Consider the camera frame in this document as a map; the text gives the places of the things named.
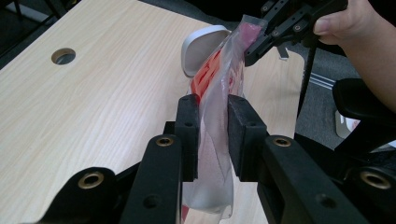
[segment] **human hand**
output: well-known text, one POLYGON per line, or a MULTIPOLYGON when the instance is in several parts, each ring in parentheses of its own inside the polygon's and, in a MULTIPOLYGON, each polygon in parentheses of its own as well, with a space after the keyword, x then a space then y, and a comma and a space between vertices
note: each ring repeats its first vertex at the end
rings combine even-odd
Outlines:
POLYGON ((379 18, 368 0, 349 0, 346 10, 319 18, 314 34, 328 45, 359 45, 373 38, 379 18))

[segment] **transparent plastic bag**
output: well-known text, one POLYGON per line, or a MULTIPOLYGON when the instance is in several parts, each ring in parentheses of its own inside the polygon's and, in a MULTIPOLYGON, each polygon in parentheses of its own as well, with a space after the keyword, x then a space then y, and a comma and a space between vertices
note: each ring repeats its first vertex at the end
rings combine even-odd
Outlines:
POLYGON ((267 22, 244 15, 191 81, 200 99, 198 179, 183 184, 183 204, 228 218, 233 211, 233 173, 228 151, 228 94, 242 96, 244 52, 267 22))

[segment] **gray carpet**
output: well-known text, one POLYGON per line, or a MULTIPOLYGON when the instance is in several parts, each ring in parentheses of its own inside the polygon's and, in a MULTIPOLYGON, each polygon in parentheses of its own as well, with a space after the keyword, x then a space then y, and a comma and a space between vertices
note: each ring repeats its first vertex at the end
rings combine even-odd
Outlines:
MULTIPOLYGON (((174 11, 196 20, 205 21, 211 24, 222 24, 230 30, 233 30, 238 24, 238 22, 222 21, 218 18, 207 16, 197 7, 183 0, 141 1, 174 11)), ((40 12, 50 14, 50 10, 47 6, 45 6, 44 1, 21 0, 21 4, 40 12)), ((13 58, 15 58, 19 53, 21 53, 27 46, 29 46, 30 43, 38 38, 49 27, 50 24, 40 27, 4 57, 0 58, 0 69, 9 63, 13 58)), ((287 45, 287 47, 289 50, 301 54, 305 59, 307 58, 308 50, 302 47, 300 44, 294 46, 287 45)), ((345 77, 358 77, 358 74, 347 58, 321 49, 317 50, 312 72, 332 80, 338 80, 345 77)), ((336 147, 343 139, 340 138, 335 132, 335 110, 336 108, 332 99, 331 90, 310 83, 308 85, 307 93, 304 99, 302 112, 297 120, 296 132, 314 139, 326 147, 336 147)))

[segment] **wooden table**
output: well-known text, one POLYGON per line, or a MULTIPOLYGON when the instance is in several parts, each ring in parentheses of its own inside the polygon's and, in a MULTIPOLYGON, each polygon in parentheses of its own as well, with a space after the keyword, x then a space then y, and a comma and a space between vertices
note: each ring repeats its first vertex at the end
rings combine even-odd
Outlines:
MULTIPOLYGON (((189 79, 185 37, 207 23, 134 0, 84 0, 0 71, 0 223, 38 221, 75 173, 116 174, 175 120, 189 79), (76 52, 59 65, 52 54, 76 52)), ((270 134, 293 136, 304 60, 272 49, 247 68, 245 95, 270 134)), ((209 223, 190 212, 186 223, 209 223)), ((235 179, 234 212, 221 223, 265 223, 256 185, 235 179)))

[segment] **black cable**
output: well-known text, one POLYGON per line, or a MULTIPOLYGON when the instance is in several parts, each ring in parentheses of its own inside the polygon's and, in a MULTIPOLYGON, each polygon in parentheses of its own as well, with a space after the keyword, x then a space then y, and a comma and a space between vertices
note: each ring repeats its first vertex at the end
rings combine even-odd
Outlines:
POLYGON ((309 78, 311 78, 311 72, 312 72, 312 67, 314 65, 315 53, 317 52, 317 44, 318 44, 318 41, 316 41, 315 44, 309 48, 308 57, 306 59, 303 83, 301 86, 300 100, 299 100, 298 110, 297 110, 297 118, 299 117, 301 109, 303 107, 306 89, 308 88, 309 78))

